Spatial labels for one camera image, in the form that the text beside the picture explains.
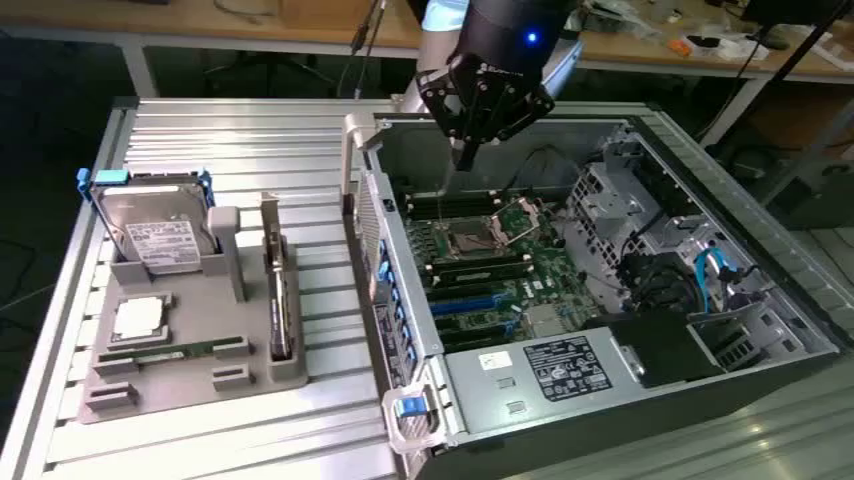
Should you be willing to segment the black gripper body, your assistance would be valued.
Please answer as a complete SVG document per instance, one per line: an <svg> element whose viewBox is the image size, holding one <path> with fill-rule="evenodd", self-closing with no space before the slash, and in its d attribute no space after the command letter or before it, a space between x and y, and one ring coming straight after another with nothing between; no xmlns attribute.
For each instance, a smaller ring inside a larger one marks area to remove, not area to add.
<svg viewBox="0 0 854 480"><path fill-rule="evenodd" d="M472 1L449 57L454 87L470 94L477 77L498 73L560 93L576 67L574 11L573 1Z"/></svg>

